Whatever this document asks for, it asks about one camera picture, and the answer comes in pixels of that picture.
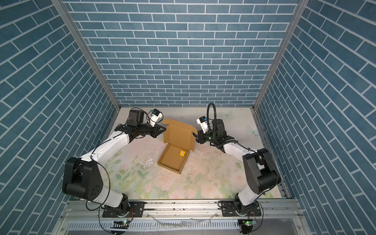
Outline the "brown cardboard paper box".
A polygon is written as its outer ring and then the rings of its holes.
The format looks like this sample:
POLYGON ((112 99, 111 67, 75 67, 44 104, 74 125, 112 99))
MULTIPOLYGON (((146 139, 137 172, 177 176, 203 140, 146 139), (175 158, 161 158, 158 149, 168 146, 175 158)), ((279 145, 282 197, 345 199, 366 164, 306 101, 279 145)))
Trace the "brown cardboard paper box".
POLYGON ((162 124, 167 126, 164 132, 166 148, 158 160, 158 166, 181 174, 190 152, 195 149, 194 135, 197 130, 192 125, 173 119, 166 119, 162 124), (180 151, 186 152, 184 157, 180 156, 180 151))

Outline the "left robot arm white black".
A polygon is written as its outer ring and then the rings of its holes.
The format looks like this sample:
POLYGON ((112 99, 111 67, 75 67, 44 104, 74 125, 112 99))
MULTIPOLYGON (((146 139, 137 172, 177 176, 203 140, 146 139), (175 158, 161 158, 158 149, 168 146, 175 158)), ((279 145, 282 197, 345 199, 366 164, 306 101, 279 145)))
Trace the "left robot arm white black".
POLYGON ((158 137, 166 128, 159 125, 164 118, 161 111, 146 112, 132 108, 124 124, 119 124, 104 142, 79 158, 67 160, 64 169, 62 192, 64 194, 98 203, 114 217, 125 217, 131 213, 127 195, 105 186, 100 168, 112 156, 134 139, 144 136, 158 137))

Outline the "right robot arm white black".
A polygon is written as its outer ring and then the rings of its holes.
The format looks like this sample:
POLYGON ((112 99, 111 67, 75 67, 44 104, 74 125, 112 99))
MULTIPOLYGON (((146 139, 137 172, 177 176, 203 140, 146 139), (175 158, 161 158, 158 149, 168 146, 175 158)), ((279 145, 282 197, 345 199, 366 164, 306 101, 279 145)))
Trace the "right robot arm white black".
POLYGON ((247 186, 235 195, 235 209, 238 214, 249 213, 251 206, 264 193, 280 184, 281 176, 269 150, 245 147, 234 137, 227 135, 221 119, 202 116, 196 120, 201 130, 195 134, 196 142, 209 142, 222 152, 232 155, 244 164, 247 186))

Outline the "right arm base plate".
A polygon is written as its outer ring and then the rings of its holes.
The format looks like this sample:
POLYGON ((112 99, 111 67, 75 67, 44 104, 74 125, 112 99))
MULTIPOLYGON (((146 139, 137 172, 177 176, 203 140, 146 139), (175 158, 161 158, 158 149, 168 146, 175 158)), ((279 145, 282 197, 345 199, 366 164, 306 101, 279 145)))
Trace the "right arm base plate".
POLYGON ((239 200, 220 200, 217 202, 223 217, 261 216, 261 206, 258 202, 244 206, 239 200))

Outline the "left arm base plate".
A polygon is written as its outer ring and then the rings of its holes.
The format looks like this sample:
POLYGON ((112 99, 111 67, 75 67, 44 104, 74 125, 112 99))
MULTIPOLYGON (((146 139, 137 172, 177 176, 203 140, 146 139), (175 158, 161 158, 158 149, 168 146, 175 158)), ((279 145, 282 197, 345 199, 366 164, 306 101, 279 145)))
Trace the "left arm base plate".
POLYGON ((126 201, 118 207, 104 206, 103 218, 135 218, 142 217, 145 208, 144 201, 126 201))

